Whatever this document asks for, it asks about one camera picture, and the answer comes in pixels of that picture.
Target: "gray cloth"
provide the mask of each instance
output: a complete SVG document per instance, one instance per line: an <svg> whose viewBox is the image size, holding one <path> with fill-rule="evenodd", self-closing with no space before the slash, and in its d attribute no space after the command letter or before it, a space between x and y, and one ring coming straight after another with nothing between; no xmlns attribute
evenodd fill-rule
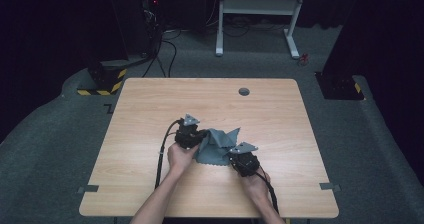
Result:
<svg viewBox="0 0 424 224"><path fill-rule="evenodd" d="M195 155L198 163L227 166L230 160L227 156L228 150L236 146L237 135L240 128L229 133L213 128L208 129L208 134L199 144L199 150Z"/></svg>

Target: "person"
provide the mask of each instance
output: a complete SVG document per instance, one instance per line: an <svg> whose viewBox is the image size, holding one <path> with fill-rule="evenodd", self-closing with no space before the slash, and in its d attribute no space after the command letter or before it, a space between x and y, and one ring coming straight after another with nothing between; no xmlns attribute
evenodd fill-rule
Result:
<svg viewBox="0 0 424 224"><path fill-rule="evenodd" d="M189 168L197 149L198 145L187 150L181 148L178 143L174 143L168 148L169 172L133 216L131 224L160 224L163 222L172 193L178 181ZM258 169L258 173L270 180L269 175L261 168ZM284 223L268 198L268 187L263 180L256 175L240 177L240 180L246 195L255 205L265 223Z"/></svg>

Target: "round hole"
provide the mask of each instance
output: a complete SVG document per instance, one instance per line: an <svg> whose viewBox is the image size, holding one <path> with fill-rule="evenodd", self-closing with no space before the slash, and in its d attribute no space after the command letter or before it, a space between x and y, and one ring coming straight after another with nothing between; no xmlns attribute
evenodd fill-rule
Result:
<svg viewBox="0 0 424 224"><path fill-rule="evenodd" d="M250 91L249 91L249 89L242 87L242 88L239 89L239 94L242 95L242 96L247 96L247 95L250 94Z"/></svg>

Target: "tabletop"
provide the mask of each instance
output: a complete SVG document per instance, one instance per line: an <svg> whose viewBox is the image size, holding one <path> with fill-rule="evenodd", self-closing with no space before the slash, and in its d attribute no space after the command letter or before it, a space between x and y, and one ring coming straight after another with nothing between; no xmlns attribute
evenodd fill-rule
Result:
<svg viewBox="0 0 424 224"><path fill-rule="evenodd" d="M240 95L247 88L248 95ZM297 83L292 79L129 78L125 81L88 185L84 216L133 216L154 190L169 125L189 113L199 129L240 128L237 143L258 147L282 217L334 218L332 190ZM173 143L169 137L168 147ZM166 156L162 178L169 169ZM193 160L171 198L168 217L259 217L230 166Z"/></svg>

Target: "human hand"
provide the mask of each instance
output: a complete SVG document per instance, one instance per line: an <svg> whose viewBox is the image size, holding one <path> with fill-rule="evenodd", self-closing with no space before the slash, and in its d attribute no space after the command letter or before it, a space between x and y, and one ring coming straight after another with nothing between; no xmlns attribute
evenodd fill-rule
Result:
<svg viewBox="0 0 424 224"><path fill-rule="evenodd" d="M182 175L190 166L197 149L199 149L199 145L187 150L180 147L178 143L172 144L168 148L169 172Z"/></svg>
<svg viewBox="0 0 424 224"><path fill-rule="evenodd" d="M271 178L269 177L268 173L264 172L262 168L259 168L258 170L256 170L256 172L261 176L265 177L268 182L271 182ZM262 180L259 176L257 176L256 174L246 177L240 176L240 181L243 186L244 192L254 203L266 201L269 202L268 187L264 180Z"/></svg>

